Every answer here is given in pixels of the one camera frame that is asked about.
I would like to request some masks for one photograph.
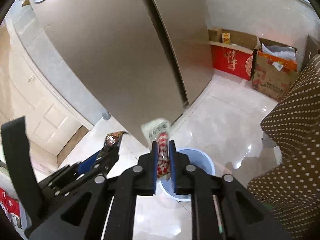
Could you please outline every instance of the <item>white door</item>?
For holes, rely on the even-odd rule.
[[[1,42],[9,38],[7,30],[1,32]],[[6,115],[10,119],[26,116],[27,135],[31,141],[57,156],[81,123],[35,77],[15,46],[2,44],[7,50]]]

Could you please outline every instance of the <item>doorframe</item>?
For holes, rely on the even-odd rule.
[[[35,77],[46,87],[46,89],[88,130],[92,130],[94,125],[90,123],[84,116],[82,116],[63,96],[51,85],[47,78],[42,74],[38,66],[33,62],[32,58],[26,51],[26,48],[20,41],[16,30],[14,29],[12,19],[9,14],[4,18],[4,23],[11,39],[11,46],[17,49],[23,59],[28,64],[29,68],[34,73]]]

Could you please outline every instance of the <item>stainless steel refrigerator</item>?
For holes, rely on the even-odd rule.
[[[204,0],[46,0],[33,10],[65,62],[141,143],[213,75]]]

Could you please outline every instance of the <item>plastic bucket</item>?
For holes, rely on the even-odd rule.
[[[190,163],[203,169],[206,173],[214,175],[214,165],[211,158],[204,152],[192,149],[192,148],[182,148],[178,149],[177,152],[188,155]],[[168,197],[177,200],[177,201],[191,201],[190,195],[177,195],[173,192],[173,187],[171,184],[171,178],[167,181],[165,178],[162,178],[159,181],[159,186],[161,187],[164,194]]]

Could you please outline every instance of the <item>metal screw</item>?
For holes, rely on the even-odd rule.
[[[109,114],[109,112],[107,111],[106,113],[102,113],[102,117],[104,120],[109,120],[111,115]]]
[[[143,170],[143,168],[140,165],[137,165],[137,166],[134,166],[132,170],[136,173],[139,173]]]
[[[187,167],[186,167],[186,170],[187,171],[190,171],[190,172],[193,172],[193,171],[195,171],[196,170],[196,167],[194,166],[194,165],[188,165]]]
[[[103,176],[97,176],[94,178],[94,182],[97,184],[101,184],[104,182],[104,177]]]
[[[232,182],[233,181],[233,176],[230,175],[230,174],[226,174],[223,176],[223,179],[226,181],[226,182]]]

